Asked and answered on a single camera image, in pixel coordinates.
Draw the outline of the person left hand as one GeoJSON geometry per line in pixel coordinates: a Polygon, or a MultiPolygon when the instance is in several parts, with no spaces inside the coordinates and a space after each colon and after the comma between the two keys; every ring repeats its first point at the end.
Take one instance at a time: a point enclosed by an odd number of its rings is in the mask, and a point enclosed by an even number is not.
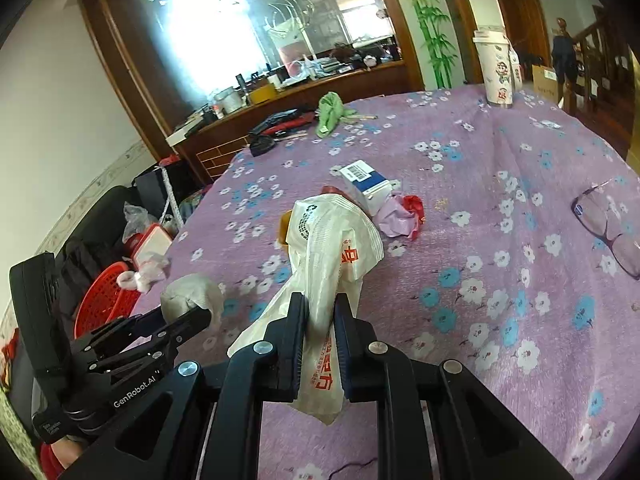
{"type": "Polygon", "coordinates": [[[85,439],[75,436],[65,436],[51,444],[51,451],[63,469],[70,468],[88,448],[85,439]]]}

